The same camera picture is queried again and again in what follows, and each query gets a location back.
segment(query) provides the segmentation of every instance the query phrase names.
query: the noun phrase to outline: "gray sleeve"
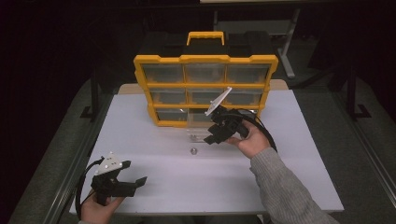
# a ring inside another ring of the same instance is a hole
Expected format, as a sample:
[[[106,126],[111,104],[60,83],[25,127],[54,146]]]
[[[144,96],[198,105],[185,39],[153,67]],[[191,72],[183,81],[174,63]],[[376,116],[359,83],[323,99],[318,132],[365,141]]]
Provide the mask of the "gray sleeve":
[[[303,183],[272,148],[254,156],[250,164],[262,205],[274,223],[338,223],[318,207]]]

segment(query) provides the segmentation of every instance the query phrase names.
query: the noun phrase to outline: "clear plastic drawer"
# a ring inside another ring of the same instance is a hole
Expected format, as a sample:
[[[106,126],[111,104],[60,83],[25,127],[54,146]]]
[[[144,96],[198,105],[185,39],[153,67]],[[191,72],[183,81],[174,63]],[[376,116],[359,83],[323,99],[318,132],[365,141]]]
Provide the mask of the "clear plastic drawer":
[[[190,104],[210,105],[210,101],[218,98],[223,89],[187,89]]]
[[[186,91],[183,88],[154,88],[149,91],[154,104],[186,104]]]
[[[183,68],[179,63],[145,63],[142,68],[148,82],[183,82]]]
[[[263,89],[233,89],[225,98],[227,105],[259,105]]]
[[[261,83],[267,76],[270,65],[265,63],[238,63],[227,65],[227,82]]]
[[[188,109],[182,108],[158,108],[156,109],[158,120],[186,121]]]
[[[188,82],[213,83],[224,81],[223,63],[187,63],[185,65]]]

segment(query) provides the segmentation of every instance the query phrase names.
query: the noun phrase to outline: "white table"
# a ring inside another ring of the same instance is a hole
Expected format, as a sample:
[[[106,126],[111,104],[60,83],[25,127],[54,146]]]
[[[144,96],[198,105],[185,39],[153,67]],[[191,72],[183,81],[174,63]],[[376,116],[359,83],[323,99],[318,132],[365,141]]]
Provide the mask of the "white table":
[[[126,198],[117,213],[153,215],[260,214],[259,197],[249,160],[228,144],[191,143],[185,129],[157,127],[142,94],[116,95],[91,155],[90,163],[113,151],[131,167],[119,181],[146,185]],[[262,120],[278,153],[325,211],[342,211],[318,150],[292,91],[270,91]],[[191,154],[196,147],[198,153]],[[92,182],[88,173],[82,197]],[[70,212],[76,213],[74,206]]]

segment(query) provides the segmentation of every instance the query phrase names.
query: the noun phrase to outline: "black cable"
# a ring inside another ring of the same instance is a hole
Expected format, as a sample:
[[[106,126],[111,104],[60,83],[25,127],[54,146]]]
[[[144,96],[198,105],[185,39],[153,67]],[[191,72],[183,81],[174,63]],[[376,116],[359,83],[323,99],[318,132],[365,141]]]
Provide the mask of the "black cable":
[[[99,165],[100,163],[102,163],[102,161],[104,159],[105,158],[102,157],[100,160],[94,161],[93,163],[91,163],[87,167],[87,169],[85,169],[84,173],[79,177],[79,181],[77,183],[75,207],[76,207],[76,213],[77,213],[78,219],[80,219],[80,220],[81,220],[81,205],[82,205],[82,203],[80,202],[81,201],[81,192],[82,192],[82,187],[84,186],[85,177],[94,165]]]

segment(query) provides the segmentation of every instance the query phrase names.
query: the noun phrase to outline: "screw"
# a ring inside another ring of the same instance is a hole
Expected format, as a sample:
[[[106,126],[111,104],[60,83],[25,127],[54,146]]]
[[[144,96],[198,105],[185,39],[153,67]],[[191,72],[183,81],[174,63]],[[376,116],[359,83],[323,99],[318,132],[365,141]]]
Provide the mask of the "screw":
[[[198,149],[197,149],[196,147],[193,147],[193,148],[190,150],[190,153],[191,153],[192,155],[196,155],[196,154],[198,153]]]

